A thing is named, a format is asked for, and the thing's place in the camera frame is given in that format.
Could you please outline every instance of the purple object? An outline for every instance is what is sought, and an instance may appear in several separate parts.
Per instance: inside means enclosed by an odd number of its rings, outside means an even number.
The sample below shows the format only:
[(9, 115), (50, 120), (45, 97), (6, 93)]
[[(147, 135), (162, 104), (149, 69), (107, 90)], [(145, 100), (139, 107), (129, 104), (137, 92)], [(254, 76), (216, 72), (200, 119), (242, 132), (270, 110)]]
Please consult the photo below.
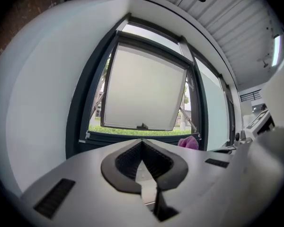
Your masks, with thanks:
[(185, 139), (180, 139), (178, 146), (190, 149), (199, 149), (198, 141), (192, 135)]

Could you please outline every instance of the tree trunk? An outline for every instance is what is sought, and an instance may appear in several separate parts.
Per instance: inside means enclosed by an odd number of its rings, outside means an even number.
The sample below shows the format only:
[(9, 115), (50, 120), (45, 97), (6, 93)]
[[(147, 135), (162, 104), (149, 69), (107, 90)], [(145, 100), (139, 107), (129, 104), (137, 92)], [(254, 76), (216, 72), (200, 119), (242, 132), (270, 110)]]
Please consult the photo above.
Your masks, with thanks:
[[(100, 97), (100, 91), (101, 91), (101, 88), (103, 86), (103, 83), (104, 83), (104, 79), (101, 78), (99, 84), (98, 84), (98, 88), (97, 88), (97, 91), (96, 91), (96, 94), (95, 94), (95, 97), (94, 97), (94, 101), (93, 101), (93, 105), (91, 107), (91, 109), (94, 108), (96, 102), (98, 101), (99, 97)], [(97, 113), (97, 109), (94, 111), (93, 115), (91, 116), (90, 118), (90, 121), (89, 121), (89, 124), (94, 126), (96, 124), (96, 120), (95, 120), (95, 117), (96, 117), (96, 113)]]
[[(181, 108), (182, 108), (183, 110), (185, 110), (185, 93), (183, 93), (183, 96), (182, 96)], [(181, 129), (182, 131), (184, 131), (184, 130), (185, 130), (185, 127), (186, 127), (185, 116), (184, 116), (184, 114), (181, 112), (181, 124), (180, 124), (180, 129)]]

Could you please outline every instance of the corrugated metal ceiling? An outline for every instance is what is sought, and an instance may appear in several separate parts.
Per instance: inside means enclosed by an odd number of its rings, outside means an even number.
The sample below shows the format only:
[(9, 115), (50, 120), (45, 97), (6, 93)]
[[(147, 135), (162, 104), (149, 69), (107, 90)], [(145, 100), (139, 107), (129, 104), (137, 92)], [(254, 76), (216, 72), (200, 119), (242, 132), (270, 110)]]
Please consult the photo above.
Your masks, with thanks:
[(269, 80), (273, 35), (263, 0), (167, 0), (186, 11), (214, 37), (235, 73), (238, 90)]

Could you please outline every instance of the ceiling light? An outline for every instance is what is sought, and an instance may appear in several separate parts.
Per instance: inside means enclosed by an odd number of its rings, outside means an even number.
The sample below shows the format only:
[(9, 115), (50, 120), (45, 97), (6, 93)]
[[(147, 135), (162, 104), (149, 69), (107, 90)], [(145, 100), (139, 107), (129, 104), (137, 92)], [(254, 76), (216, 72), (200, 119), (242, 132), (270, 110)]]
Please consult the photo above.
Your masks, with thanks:
[(280, 45), (281, 45), (281, 37), (277, 35), (277, 37), (275, 38), (274, 58), (273, 58), (273, 63), (271, 64), (271, 66), (275, 66), (278, 63)]

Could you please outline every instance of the railing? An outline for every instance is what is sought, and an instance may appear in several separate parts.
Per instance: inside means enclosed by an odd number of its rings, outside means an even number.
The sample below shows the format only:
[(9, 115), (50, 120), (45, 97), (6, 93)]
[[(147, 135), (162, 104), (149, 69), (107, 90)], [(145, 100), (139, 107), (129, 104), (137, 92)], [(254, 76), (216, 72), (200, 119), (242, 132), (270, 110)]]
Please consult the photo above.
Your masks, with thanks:
[(253, 101), (253, 100), (257, 100), (257, 99), (262, 98), (261, 95), (259, 94), (259, 92), (260, 92), (260, 90), (254, 91), (254, 92), (251, 92), (251, 93), (246, 93), (244, 95), (241, 95), (240, 96), (241, 102)]

